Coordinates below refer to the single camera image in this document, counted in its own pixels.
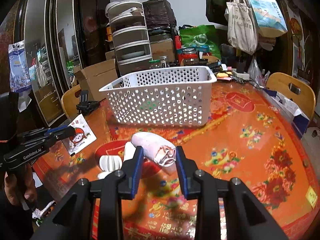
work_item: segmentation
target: chair backrest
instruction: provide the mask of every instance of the chair backrest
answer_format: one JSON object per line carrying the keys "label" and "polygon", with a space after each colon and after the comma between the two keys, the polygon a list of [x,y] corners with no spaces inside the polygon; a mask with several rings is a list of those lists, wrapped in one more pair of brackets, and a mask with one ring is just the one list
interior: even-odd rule
{"label": "chair backrest", "polygon": [[[299,95],[290,90],[291,84],[300,89]],[[273,73],[269,77],[266,86],[270,90],[280,92],[287,98],[292,99],[305,115],[312,120],[316,107],[316,96],[311,87],[292,76],[280,72]]]}
{"label": "chair backrest", "polygon": [[76,105],[79,104],[80,90],[80,85],[76,85],[75,87],[72,87],[67,92],[65,92],[61,98],[63,112],[70,120],[73,120],[78,116]]}

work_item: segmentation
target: mirror door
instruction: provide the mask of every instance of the mirror door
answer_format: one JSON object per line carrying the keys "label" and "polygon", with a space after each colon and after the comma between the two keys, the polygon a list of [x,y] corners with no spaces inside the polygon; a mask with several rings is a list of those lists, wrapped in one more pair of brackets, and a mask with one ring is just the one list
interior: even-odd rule
{"label": "mirror door", "polygon": [[82,69],[79,56],[78,38],[75,22],[75,0],[54,1],[54,29],[56,39],[56,66],[60,68],[60,79],[66,89],[74,82],[74,68]]}
{"label": "mirror door", "polygon": [[48,126],[64,115],[60,103],[60,87],[52,72],[50,41],[47,32],[46,6],[49,0],[27,0],[23,36],[32,90]]}

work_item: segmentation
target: yellow sticky note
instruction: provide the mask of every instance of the yellow sticky note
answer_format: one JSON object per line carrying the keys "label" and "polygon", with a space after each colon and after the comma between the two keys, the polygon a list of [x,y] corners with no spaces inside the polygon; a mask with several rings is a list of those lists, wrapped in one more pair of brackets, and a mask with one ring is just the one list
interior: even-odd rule
{"label": "yellow sticky note", "polygon": [[226,73],[218,73],[217,78],[223,78],[223,77],[228,77],[228,74]]}
{"label": "yellow sticky note", "polygon": [[309,188],[308,188],[306,198],[309,201],[312,208],[315,208],[317,200],[318,200],[318,196],[311,186],[309,186]]}

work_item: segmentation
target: stacked food container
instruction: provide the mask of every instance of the stacked food container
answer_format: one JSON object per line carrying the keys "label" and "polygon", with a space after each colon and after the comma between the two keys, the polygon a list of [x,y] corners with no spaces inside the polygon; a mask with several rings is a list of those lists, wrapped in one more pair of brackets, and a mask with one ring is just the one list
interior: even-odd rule
{"label": "stacked food container", "polygon": [[152,60],[142,3],[129,0],[107,6],[116,60],[121,75],[149,69]]}

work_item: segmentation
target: black bag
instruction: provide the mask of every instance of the black bag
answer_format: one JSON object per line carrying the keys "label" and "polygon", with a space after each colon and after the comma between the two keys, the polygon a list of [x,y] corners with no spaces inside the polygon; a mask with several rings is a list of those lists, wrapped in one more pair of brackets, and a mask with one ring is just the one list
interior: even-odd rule
{"label": "black bag", "polygon": [[214,4],[212,0],[206,0],[205,16],[211,23],[218,23],[228,26],[228,21],[224,17],[226,7],[222,7],[218,4]]}
{"label": "black bag", "polygon": [[147,27],[172,24],[177,26],[177,20],[170,3],[167,0],[149,0],[143,3]]}

